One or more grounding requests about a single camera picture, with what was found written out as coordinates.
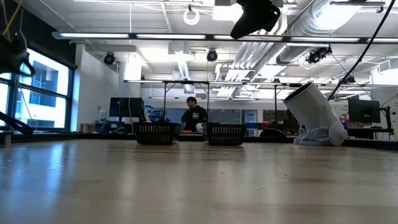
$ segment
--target black camera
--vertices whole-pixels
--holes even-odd
[[[114,56],[114,52],[106,53],[104,63],[107,65],[114,65],[118,62],[118,59]]]
[[[241,18],[236,22],[231,37],[235,40],[257,30],[270,32],[280,17],[280,10],[269,0],[237,0],[243,9]]]
[[[216,53],[216,50],[214,50],[214,49],[211,49],[211,50],[209,50],[209,53],[207,54],[207,61],[208,62],[215,62],[215,61],[217,61],[217,53]]]

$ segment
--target person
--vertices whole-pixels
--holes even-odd
[[[204,123],[207,120],[207,113],[204,108],[197,105],[197,99],[195,97],[188,97],[187,105],[189,109],[182,115],[181,122],[183,124],[185,123],[184,130],[196,132],[197,124]]]
[[[287,119],[284,120],[284,132],[285,134],[298,135],[300,125],[296,118],[293,116],[289,109],[286,111]]]

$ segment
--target ceiling beam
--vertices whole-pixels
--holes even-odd
[[[272,42],[298,44],[367,44],[369,37],[363,36],[293,36],[293,35],[247,35],[234,40],[225,34],[155,34],[155,33],[104,33],[104,32],[53,32],[58,40],[192,40],[220,42]],[[378,37],[373,45],[398,44],[398,37]]]

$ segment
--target security camera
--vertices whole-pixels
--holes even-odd
[[[207,61],[208,62],[215,62],[215,61],[217,61],[217,53],[216,53],[216,50],[214,50],[214,49],[211,49],[211,50],[209,50],[209,53],[207,54]]]
[[[104,63],[107,65],[114,65],[118,62],[118,59],[114,56],[114,52],[106,53]]]

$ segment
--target ceiling light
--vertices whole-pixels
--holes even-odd
[[[247,85],[283,85],[282,83],[246,83]]]
[[[187,10],[184,12],[183,19],[184,19],[184,22],[185,22],[186,24],[193,26],[193,25],[196,25],[196,24],[199,22],[199,20],[200,20],[200,15],[199,15],[199,12],[198,12],[197,10],[191,9],[190,6],[189,6],[189,9],[190,9],[190,10],[187,9]],[[189,13],[189,12],[195,13],[195,17],[194,17],[193,19],[188,19],[188,13]]]
[[[129,34],[90,34],[90,33],[60,33],[63,38],[71,39],[86,39],[86,38],[98,38],[98,39],[128,39]]]
[[[213,38],[215,40],[233,40],[233,38],[228,35],[215,35]]]
[[[131,83],[163,83],[160,80],[125,80],[124,82],[131,82]]]
[[[355,37],[292,37],[291,41],[297,42],[358,42],[359,38]]]
[[[148,97],[149,99],[164,99],[164,97],[161,97],[161,96],[150,96],[150,97]],[[173,100],[177,100],[178,99],[178,97],[166,97],[166,99],[173,99]]]
[[[392,42],[392,43],[398,43],[398,38],[375,38],[373,40],[374,43],[386,43],[386,42]]]
[[[317,43],[287,43],[288,47],[329,47],[328,44]]]
[[[270,37],[266,35],[247,35],[239,38],[240,40],[255,40],[255,41],[281,41],[282,37]]]
[[[162,0],[158,0],[158,1],[154,1],[154,0],[75,0],[75,2],[101,2],[101,3],[105,3],[105,4],[138,4],[138,5],[146,5],[146,4],[160,4],[160,3],[164,3],[167,5],[181,5],[181,4],[187,4],[186,1],[184,0],[171,0],[171,1],[162,1]],[[195,2],[195,1],[190,1],[189,4],[191,4],[192,6],[202,6],[202,2]]]
[[[182,40],[204,40],[205,35],[182,35],[182,34],[137,34],[138,39],[182,39]]]
[[[216,21],[238,21],[242,14],[242,6],[238,3],[232,6],[215,6],[213,8],[213,20]]]
[[[243,82],[210,82],[210,84],[242,85]]]
[[[215,40],[234,40],[231,36],[228,35],[214,35]],[[269,35],[247,35],[239,40],[246,41],[268,41],[268,42],[278,42],[281,41],[283,37],[269,36]]]

